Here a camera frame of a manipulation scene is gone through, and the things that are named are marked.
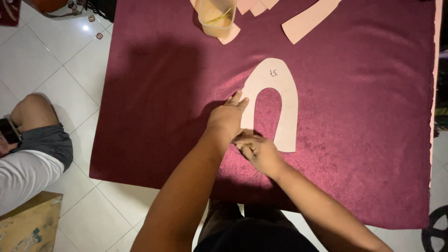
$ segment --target paper cutout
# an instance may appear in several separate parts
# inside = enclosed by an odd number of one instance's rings
[[[263,60],[246,80],[242,89],[242,98],[248,97],[250,102],[243,113],[241,128],[249,134],[253,133],[255,100],[258,93],[268,87],[277,90],[282,100],[274,144],[281,152],[295,152],[298,111],[297,88],[293,76],[283,60],[275,58]]]
[[[260,2],[269,10],[272,9],[272,7],[274,7],[274,5],[278,2],[279,0],[260,0]]]
[[[313,6],[304,10],[297,16],[289,19],[281,26],[291,43],[295,44],[320,24],[341,0],[319,0]]]
[[[193,6],[194,10],[196,12],[199,12],[199,1],[196,0],[190,0],[191,5]]]
[[[254,5],[252,8],[250,8],[250,12],[252,12],[252,14],[254,15],[254,17],[260,15],[261,13],[263,13],[265,10],[267,10],[266,6],[264,6],[260,0],[258,0],[257,4]]]
[[[199,9],[199,1],[197,0],[190,0],[191,5],[193,6],[194,10],[198,12]],[[232,41],[238,33],[241,31],[241,29],[233,23],[230,27],[230,35],[227,38],[218,38],[218,40],[223,44],[228,44],[230,41]]]
[[[227,38],[218,38],[218,39],[223,45],[225,45],[230,41],[232,41],[238,35],[238,33],[240,33],[240,31],[241,29],[235,23],[233,23],[232,26],[230,27],[229,36]]]
[[[237,0],[237,8],[241,15],[244,15],[250,8],[254,7],[258,0]]]

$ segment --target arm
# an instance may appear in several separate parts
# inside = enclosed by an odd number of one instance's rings
[[[349,210],[288,165],[272,141],[244,135],[234,143],[256,169],[285,191],[328,251],[392,251]]]
[[[241,116],[249,100],[238,103],[240,97],[241,90],[211,112],[201,139],[154,200],[132,252],[191,251],[221,161],[230,141],[241,132]]]

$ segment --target black wheel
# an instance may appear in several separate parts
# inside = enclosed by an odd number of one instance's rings
[[[440,252],[448,252],[448,229],[440,230],[434,227],[435,223],[443,216],[448,217],[448,205],[439,207],[429,215],[429,225],[422,229],[422,243],[425,252],[434,252],[431,244],[431,237],[437,237],[444,240],[444,246]]]

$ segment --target person's leg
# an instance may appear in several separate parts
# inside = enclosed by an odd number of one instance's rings
[[[14,108],[10,118],[20,132],[59,124],[52,105],[39,94],[27,95]]]
[[[244,205],[244,216],[252,217],[254,219],[262,219],[278,226],[284,226],[297,231],[294,224],[290,222],[280,210],[277,209],[255,204],[247,204]]]
[[[22,135],[22,142],[9,154],[25,150],[46,153],[64,165],[64,171],[73,160],[69,134],[64,132],[50,102],[40,94],[30,94],[14,108],[11,120]]]
[[[243,218],[236,203],[210,200],[207,218],[199,233],[198,243],[209,235],[216,234],[232,225],[237,219]]]

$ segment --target hand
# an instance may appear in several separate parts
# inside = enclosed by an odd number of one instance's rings
[[[212,110],[208,118],[207,130],[218,132],[229,143],[242,132],[241,117],[249,104],[249,98],[246,97],[238,103],[241,95],[241,90],[238,90],[224,105]]]
[[[238,136],[232,141],[250,163],[261,173],[276,180],[285,167],[290,167],[280,156],[275,144],[258,135]]]
[[[17,143],[9,144],[0,133],[0,157],[5,156],[10,150],[17,148]]]

